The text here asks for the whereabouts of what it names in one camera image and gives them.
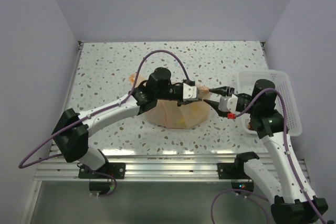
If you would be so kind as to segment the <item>banana print plastic bag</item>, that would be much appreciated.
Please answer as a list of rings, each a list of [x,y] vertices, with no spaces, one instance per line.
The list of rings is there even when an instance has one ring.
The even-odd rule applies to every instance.
[[[203,101],[178,106],[176,101],[158,100],[156,107],[142,115],[149,123],[168,129],[190,129],[206,121],[209,112]]]

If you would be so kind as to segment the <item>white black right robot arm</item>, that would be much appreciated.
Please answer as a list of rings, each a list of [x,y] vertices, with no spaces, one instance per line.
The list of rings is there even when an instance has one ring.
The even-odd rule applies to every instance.
[[[323,214],[328,204],[316,196],[300,168],[291,145],[285,102],[275,84],[259,79],[252,94],[235,94],[230,87],[209,91],[220,95],[218,102],[206,100],[220,117],[236,119],[249,114],[250,127],[266,147],[278,176],[265,169],[254,152],[238,154],[229,174],[256,183],[262,198],[270,203],[275,223],[327,223]]]

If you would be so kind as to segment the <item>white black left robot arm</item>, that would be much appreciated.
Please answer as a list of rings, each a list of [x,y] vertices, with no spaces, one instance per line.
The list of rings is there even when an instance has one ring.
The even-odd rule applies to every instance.
[[[68,163],[79,161],[88,166],[97,178],[109,172],[102,151],[89,145],[89,137],[105,127],[143,114],[156,107],[158,100],[175,101],[178,106],[200,100],[199,89],[193,81],[171,82],[167,68],[157,68],[140,84],[118,100],[95,109],[64,111],[54,128],[52,139]]]

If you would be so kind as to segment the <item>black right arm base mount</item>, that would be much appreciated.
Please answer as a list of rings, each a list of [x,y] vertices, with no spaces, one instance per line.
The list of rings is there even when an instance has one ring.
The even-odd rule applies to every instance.
[[[219,179],[250,179],[244,172],[244,164],[251,159],[259,159],[255,152],[237,154],[233,163],[217,163]]]

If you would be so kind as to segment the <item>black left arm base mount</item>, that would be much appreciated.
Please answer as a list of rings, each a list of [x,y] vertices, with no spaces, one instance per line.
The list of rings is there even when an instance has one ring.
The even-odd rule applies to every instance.
[[[111,163],[105,161],[102,167],[97,170],[89,168],[87,165],[78,165],[80,179],[124,179],[126,172],[126,164],[120,162]]]

